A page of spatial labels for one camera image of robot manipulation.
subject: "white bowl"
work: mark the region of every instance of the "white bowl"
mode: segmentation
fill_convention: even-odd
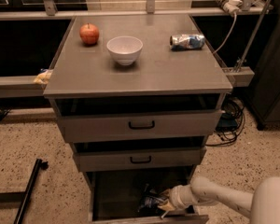
[[[109,40],[106,47],[114,61],[129,65],[138,59],[143,43],[133,36],[117,36]]]

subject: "countertop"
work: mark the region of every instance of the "countertop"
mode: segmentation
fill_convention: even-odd
[[[85,46],[79,28],[99,28],[96,45]],[[202,49],[171,51],[170,36],[199,34],[189,15],[131,15],[76,17],[50,82],[47,98],[219,93],[232,90],[206,44]],[[132,35],[144,46],[128,67],[115,63],[106,43],[119,35]]]

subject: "speckled floor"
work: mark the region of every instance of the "speckled floor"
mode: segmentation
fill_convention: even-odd
[[[194,175],[218,184],[253,192],[266,177],[280,175],[280,126],[258,131],[246,110],[243,133],[230,147],[208,147]],[[217,142],[211,136],[208,144]],[[0,192],[24,191],[39,158],[49,163],[41,170],[23,223],[88,223],[91,192],[72,159],[51,109],[12,110],[0,122]],[[247,218],[223,204],[198,207],[208,224],[245,224]],[[0,209],[0,224],[13,223],[17,208]]]

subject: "robotic hand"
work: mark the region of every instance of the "robotic hand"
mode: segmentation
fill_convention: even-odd
[[[190,205],[223,203],[249,218],[250,224],[280,224],[280,177],[265,179],[253,194],[198,176],[190,185],[173,187],[162,195],[167,196],[167,200],[158,207],[166,212],[186,209]]]

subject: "apple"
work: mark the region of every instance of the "apple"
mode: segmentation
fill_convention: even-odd
[[[99,29],[90,23],[84,24],[80,27],[80,37],[86,45],[93,45],[97,43],[100,33]]]

